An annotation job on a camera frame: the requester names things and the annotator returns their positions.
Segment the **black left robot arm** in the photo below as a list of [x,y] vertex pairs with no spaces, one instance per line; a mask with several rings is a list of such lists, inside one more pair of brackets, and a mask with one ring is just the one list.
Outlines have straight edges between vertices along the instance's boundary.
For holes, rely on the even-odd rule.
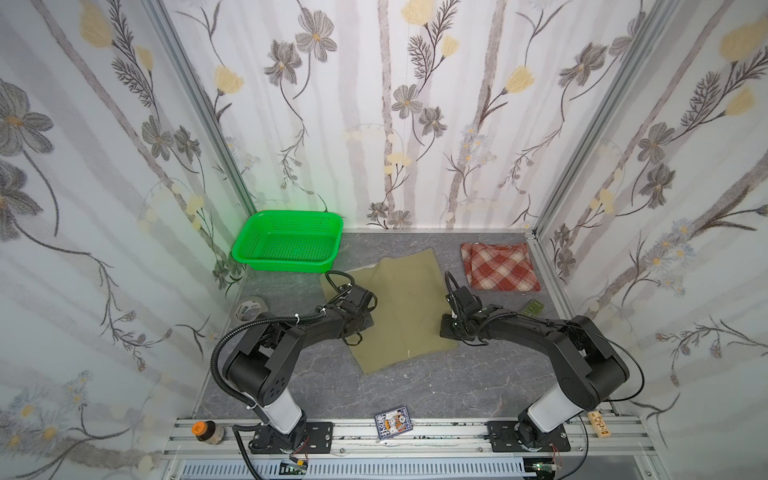
[[307,415],[288,390],[301,352],[330,340],[357,346],[373,326],[373,292],[341,271],[330,270],[325,279],[332,297],[314,312],[259,314],[226,333],[211,353],[211,379],[258,416],[259,438],[282,451],[298,451],[311,437]]

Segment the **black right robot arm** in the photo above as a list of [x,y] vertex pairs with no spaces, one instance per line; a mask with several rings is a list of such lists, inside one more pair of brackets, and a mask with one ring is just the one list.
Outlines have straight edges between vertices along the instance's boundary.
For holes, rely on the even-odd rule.
[[646,376],[636,358],[603,335],[586,316],[570,320],[540,319],[481,299],[444,274],[446,300],[451,312],[442,316],[440,336],[467,346],[486,347],[505,341],[545,355],[556,383],[522,411],[509,427],[489,426],[489,438],[501,451],[537,452],[557,448],[566,435],[564,424],[608,400],[630,379],[629,358],[640,374],[642,392]]

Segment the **olive khaki skirt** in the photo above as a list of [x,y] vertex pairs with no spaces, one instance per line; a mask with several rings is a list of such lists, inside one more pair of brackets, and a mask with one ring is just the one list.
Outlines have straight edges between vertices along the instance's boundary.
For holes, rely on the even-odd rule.
[[350,351],[365,374],[395,364],[457,348],[440,336],[442,316],[450,313],[443,272],[435,253],[426,249],[389,258],[349,274],[377,297],[373,325]]

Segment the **red plaid skirt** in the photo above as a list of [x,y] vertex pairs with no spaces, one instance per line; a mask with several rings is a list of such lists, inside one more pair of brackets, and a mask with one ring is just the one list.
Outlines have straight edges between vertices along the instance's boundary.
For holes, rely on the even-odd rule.
[[464,243],[460,253],[465,276],[472,289],[520,293],[541,291],[526,243]]

